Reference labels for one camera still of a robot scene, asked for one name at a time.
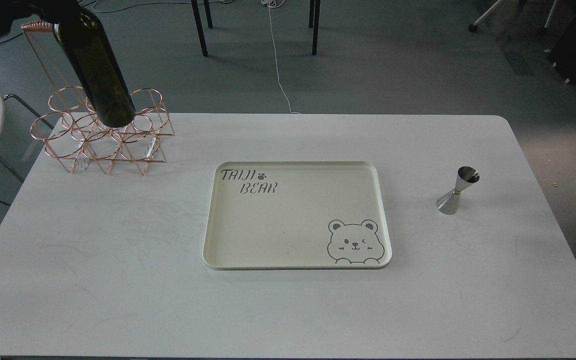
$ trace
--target chair leg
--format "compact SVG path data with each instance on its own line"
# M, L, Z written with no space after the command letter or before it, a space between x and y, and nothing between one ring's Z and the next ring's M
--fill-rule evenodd
M489 9L486 10L486 12L484 12L482 14L482 16L480 16L477 21L475 21L473 23L473 27L477 27L482 21L484 21L484 19L486 19L493 11L495 11L495 9L501 5L501 3L503 3L504 0L496 0L496 2L494 4L492 4L492 6L490 6Z
M192 4L194 24L197 25L197 35L199 36L199 45L201 45L201 54L204 55L204 57L207 57L208 49L206 48L206 39L204 38L204 27L202 25L202 19L199 17L199 5L197 4L197 0L190 0L190 4Z
M15 95L14 93L9 93L6 96L3 96L3 100L6 101L8 99L14 99L17 100L21 105L23 105L26 109L28 109L29 112L32 112L32 114L34 114L34 116L36 117L41 117L41 115L39 114L39 112L35 111L35 109L33 109L32 107L30 107L30 105L28 105L28 103L26 101L24 101L22 98L20 98L19 96ZM42 118L41 121L47 126L49 127L51 130L55 129L54 126L50 125L50 123L48 121L46 121L45 118Z
M208 29L213 28L213 17L210 14L210 1L203 0L203 9L206 11L206 22L208 23Z
M320 32L320 6L322 5L322 0L314 0L315 3L315 13L314 13L314 25L312 32L312 54L317 55L317 41Z
M310 0L310 14L308 15L308 27L313 28L313 13L315 11L315 0Z
M23 178L22 175L19 175L19 173L17 171L15 171L15 169L13 169L6 161L4 161L4 159L2 159L2 157L0 156L0 163L8 170L10 171L11 174L14 175L14 177L19 180L19 182L23 183L25 178Z
M552 7L550 8L550 13L548 13L548 18L546 19L546 25L544 25L545 29L550 27L551 22L553 21L553 16L555 15L555 10L557 10L558 4L560 4L560 0L554 0L554 2L552 3Z

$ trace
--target cartoon bear face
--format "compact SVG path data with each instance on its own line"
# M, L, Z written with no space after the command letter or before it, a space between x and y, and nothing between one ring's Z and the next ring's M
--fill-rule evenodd
M365 219L361 224L345 224L334 219L328 224L330 242L327 246L328 254L335 260L335 264L348 261L350 264L366 264L366 260L379 259L384 256L384 245L377 237L377 223Z

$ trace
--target tray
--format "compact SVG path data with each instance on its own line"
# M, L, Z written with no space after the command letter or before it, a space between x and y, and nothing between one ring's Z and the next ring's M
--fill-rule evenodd
M226 162L203 244L215 269L378 269L392 257L377 171L361 161Z

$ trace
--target jigger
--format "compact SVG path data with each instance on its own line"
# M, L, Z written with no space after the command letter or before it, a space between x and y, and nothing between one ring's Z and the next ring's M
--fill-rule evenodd
M462 191L480 180L480 174L470 166L462 166L457 170L457 182L454 189L437 199L436 205L440 212L454 215L459 209L459 198Z

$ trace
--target dark green glass bottle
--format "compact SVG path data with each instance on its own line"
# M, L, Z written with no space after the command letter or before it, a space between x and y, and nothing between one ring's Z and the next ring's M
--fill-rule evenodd
M53 27L99 121L121 128L135 118L135 105L101 21L79 7Z

